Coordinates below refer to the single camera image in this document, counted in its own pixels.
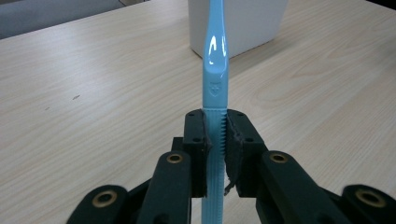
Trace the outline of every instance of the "wooden table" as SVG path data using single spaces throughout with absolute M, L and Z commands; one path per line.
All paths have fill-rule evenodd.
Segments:
M 231 59 L 229 107 L 322 187 L 396 197 L 395 24 L 362 0 L 290 0 L 276 39 Z M 0 41 L 0 222 L 65 223 L 90 190 L 150 178 L 201 78 L 186 0 Z M 224 223 L 258 223 L 254 203 L 233 190 Z

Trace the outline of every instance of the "white box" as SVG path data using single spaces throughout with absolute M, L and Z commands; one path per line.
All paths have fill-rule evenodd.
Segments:
M 224 0 L 230 58 L 272 40 L 288 0 Z M 190 45 L 203 55 L 209 0 L 189 0 Z

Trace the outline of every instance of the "toothbrush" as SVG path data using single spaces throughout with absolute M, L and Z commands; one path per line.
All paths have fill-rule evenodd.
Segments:
M 202 199 L 202 223 L 222 223 L 225 122 L 228 104 L 228 49 L 223 0 L 209 0 L 203 57 L 203 110 L 212 148 L 206 167 L 207 194 Z

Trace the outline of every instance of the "screw hole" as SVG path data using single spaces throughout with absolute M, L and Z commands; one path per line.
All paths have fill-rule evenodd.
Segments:
M 183 161 L 183 157 L 179 154 L 172 154 L 169 155 L 166 160 L 170 163 L 179 163 L 181 161 Z
M 361 202 L 366 203 L 372 207 L 381 208 L 387 205 L 381 195 L 371 190 L 358 189 L 356 190 L 355 195 Z
M 117 193 L 114 190 L 105 190 L 98 193 L 92 200 L 93 206 L 97 208 L 107 207 L 113 204 L 117 199 Z
M 285 163 L 288 161 L 288 158 L 279 153 L 273 153 L 270 155 L 270 159 L 274 162 Z

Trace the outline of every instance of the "table surface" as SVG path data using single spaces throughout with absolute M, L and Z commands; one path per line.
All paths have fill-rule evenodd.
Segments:
M 149 1 L 0 41 L 1 223 L 65 223 L 90 190 L 152 176 L 201 107 L 187 7 Z M 229 107 L 323 188 L 396 197 L 395 24 L 362 0 L 290 0 L 276 39 L 231 59 Z M 254 200 L 224 203 L 224 223 L 259 222 Z

